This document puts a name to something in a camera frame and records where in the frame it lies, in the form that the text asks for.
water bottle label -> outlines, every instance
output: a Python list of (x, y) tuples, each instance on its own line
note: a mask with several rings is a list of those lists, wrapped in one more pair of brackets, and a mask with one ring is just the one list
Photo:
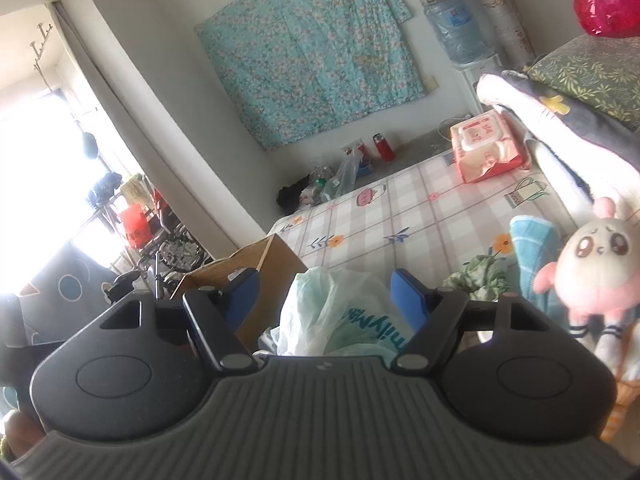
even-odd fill
[(453, 7), (447, 12), (447, 19), (453, 27), (460, 27), (471, 21), (471, 14), (465, 7)]

red thermos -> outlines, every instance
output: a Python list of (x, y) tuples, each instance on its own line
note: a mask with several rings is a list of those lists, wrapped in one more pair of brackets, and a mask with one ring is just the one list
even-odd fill
[(386, 139), (382, 136), (382, 134), (375, 134), (373, 136), (373, 143), (376, 145), (376, 148), (380, 152), (382, 160), (384, 160), (385, 162), (391, 162), (396, 158), (394, 150), (391, 149), (391, 146), (389, 146), (389, 143), (386, 142)]

red and white package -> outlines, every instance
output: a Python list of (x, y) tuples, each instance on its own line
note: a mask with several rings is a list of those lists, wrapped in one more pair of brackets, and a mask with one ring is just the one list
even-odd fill
[(525, 161), (509, 126), (495, 110), (452, 126), (451, 142), (466, 183), (514, 170)]

wall socket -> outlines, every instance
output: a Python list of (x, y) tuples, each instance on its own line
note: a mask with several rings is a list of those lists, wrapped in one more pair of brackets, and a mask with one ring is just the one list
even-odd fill
[(433, 92), (440, 85), (438, 84), (438, 80), (436, 76), (429, 75), (422, 80), (422, 84), (427, 92)]

gray ribbed surface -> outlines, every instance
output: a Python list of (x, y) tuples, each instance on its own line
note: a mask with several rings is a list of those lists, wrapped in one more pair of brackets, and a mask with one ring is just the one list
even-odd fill
[(632, 471), (595, 438), (526, 447), (482, 436), (427, 381), (376, 358), (273, 358), (219, 383), (165, 434), (114, 445), (51, 433), (15, 468), (38, 480), (622, 480)]

